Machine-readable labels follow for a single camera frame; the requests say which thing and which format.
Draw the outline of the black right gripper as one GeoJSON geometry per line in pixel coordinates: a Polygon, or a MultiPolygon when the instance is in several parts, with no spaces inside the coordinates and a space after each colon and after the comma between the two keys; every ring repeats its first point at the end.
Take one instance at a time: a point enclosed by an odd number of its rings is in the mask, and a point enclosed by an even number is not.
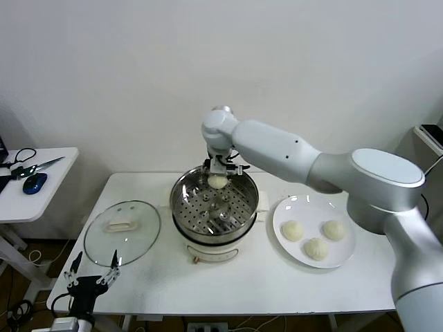
{"type": "Polygon", "coordinates": [[[226,176],[228,174],[227,166],[219,160],[219,156],[210,156],[205,159],[204,168],[211,175],[226,176]]]}

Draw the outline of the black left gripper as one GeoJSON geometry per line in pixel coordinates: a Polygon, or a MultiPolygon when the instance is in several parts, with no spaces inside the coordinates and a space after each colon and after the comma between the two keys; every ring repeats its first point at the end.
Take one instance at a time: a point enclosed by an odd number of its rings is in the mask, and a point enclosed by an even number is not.
{"type": "Polygon", "coordinates": [[[77,279],[77,272],[82,261],[83,252],[80,251],[72,261],[70,268],[64,271],[64,278],[67,282],[67,291],[73,298],[73,303],[69,310],[69,315],[73,317],[83,317],[91,315],[99,296],[107,292],[107,286],[112,285],[120,275],[120,265],[117,250],[111,260],[110,269],[103,276],[86,276],[77,279]]]}

